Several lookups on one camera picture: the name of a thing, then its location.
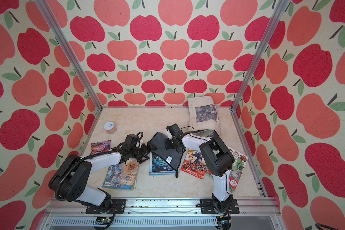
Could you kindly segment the grey green microfibre cloth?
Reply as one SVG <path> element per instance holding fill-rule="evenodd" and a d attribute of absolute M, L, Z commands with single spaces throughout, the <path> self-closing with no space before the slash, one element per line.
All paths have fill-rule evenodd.
<path fill-rule="evenodd" d="M 168 139 L 168 137 L 161 132 L 157 132 L 152 137 L 149 142 L 157 147 L 157 149 L 152 151 L 152 153 L 155 153 L 160 158 L 164 159 L 176 171 L 175 177 L 178 178 L 181 160 L 185 151 L 181 151 L 180 149 L 178 151 L 175 149 L 166 149 L 164 144 L 165 139 Z"/>

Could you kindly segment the white book with blue vortex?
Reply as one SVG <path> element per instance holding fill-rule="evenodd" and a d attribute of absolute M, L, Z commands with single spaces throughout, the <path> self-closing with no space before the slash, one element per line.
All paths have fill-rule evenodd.
<path fill-rule="evenodd" d="M 157 154 L 151 152 L 149 156 L 149 176 L 176 173 L 176 171 Z"/>

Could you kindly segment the blue robot sunflower magazine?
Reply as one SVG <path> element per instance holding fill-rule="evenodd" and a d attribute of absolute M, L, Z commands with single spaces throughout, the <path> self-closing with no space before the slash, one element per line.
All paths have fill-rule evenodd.
<path fill-rule="evenodd" d="M 108 167 L 103 189 L 133 190 L 136 188 L 139 163 L 120 163 Z"/>

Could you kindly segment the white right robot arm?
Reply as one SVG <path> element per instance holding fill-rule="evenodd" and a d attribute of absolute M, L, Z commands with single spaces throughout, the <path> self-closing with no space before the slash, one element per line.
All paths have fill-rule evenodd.
<path fill-rule="evenodd" d="M 191 133 L 164 140 L 166 149 L 187 147 L 201 152 L 208 170 L 213 174 L 212 203 L 218 214 L 227 214 L 232 203 L 229 193 L 230 172 L 235 161 L 233 154 L 219 136 L 200 137 Z"/>

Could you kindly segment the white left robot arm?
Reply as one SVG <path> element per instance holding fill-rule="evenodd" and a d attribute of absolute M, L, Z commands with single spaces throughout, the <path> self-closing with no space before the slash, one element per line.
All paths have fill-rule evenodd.
<path fill-rule="evenodd" d="M 74 201 L 103 211 L 115 210 L 107 192 L 88 185 L 89 176 L 100 169 L 124 163 L 129 158 L 135 158 L 138 163 L 146 161 L 148 154 L 157 147 L 150 142 L 143 144 L 142 137 L 143 132 L 129 134 L 124 142 L 108 151 L 85 157 L 68 156 L 48 184 L 55 192 L 56 200 Z"/>

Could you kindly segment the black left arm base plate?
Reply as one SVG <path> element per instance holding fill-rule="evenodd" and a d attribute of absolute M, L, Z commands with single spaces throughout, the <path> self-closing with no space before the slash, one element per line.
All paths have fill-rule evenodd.
<path fill-rule="evenodd" d="M 109 209 L 113 209 L 115 214 L 124 214 L 126 199 L 111 199 L 111 204 Z M 87 207 L 86 214 L 95 214 L 95 215 L 112 215 L 113 212 L 108 209 L 101 209 L 100 207 L 93 208 Z"/>

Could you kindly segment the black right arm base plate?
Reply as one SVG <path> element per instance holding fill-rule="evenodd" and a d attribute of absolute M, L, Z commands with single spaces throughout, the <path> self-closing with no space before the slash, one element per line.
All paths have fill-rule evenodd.
<path fill-rule="evenodd" d="M 239 214 L 239 205 L 236 199 L 227 198 L 224 201 L 219 201 L 217 199 L 200 199 L 199 204 L 196 205 L 200 208 L 202 214 Z"/>

